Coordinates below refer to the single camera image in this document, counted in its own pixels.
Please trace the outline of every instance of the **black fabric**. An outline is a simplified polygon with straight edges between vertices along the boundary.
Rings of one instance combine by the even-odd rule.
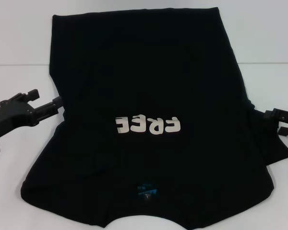
[[[247,98],[217,8],[53,16],[50,75],[65,121],[21,194],[66,218],[202,228],[269,197],[266,165],[288,157],[278,124]],[[145,132],[131,130],[138,115]]]

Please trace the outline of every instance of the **robotic arm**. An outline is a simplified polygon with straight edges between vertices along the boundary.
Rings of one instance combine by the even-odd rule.
[[[275,122],[284,122],[288,124],[288,111],[280,110],[280,109],[274,109],[273,111],[267,110],[264,114],[265,119],[270,119]],[[281,127],[278,130],[278,134],[281,136],[288,136],[288,128]]]
[[[40,121],[55,114],[63,106],[61,97],[34,109],[28,104],[39,98],[38,90],[28,94],[19,93],[8,100],[0,102],[0,137],[22,126],[37,126]]]

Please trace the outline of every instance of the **t-shirt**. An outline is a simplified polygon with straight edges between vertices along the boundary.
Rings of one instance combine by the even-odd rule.
[[[66,218],[203,228],[268,198],[266,165],[288,157],[248,100],[218,8],[55,15],[50,75],[65,121],[21,194]]]

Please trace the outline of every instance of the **white table surface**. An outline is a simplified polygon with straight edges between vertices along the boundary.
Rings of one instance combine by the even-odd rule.
[[[245,80],[260,111],[288,110],[288,0],[0,0],[0,101],[38,89],[33,107],[58,93],[48,74],[51,17],[153,8],[219,7]],[[22,127],[0,138],[0,230],[99,230],[33,207],[20,197],[30,167],[62,118]],[[288,146],[288,138],[281,138]],[[206,229],[288,230],[288,159],[268,166],[275,190],[257,206]],[[108,230],[183,230],[165,219],[118,219]]]

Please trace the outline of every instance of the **white lettering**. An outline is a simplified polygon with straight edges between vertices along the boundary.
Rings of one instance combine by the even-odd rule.
[[[172,120],[165,120],[166,123],[168,124],[174,124],[174,126],[167,126],[165,128],[165,131],[168,133],[172,132],[178,132],[180,131],[180,121],[177,119],[177,117],[172,117]]]
[[[157,120],[148,118],[148,121],[152,122],[149,127],[149,131],[154,135],[159,135],[163,133],[163,120],[161,118],[157,118]]]
[[[146,131],[146,117],[144,115],[133,116],[131,122],[139,123],[140,126],[131,126],[130,130],[133,132],[143,133]]]
[[[119,133],[128,133],[129,132],[129,124],[128,124],[128,117],[116,117],[115,122],[117,125],[122,124],[123,127],[117,127],[117,131]]]

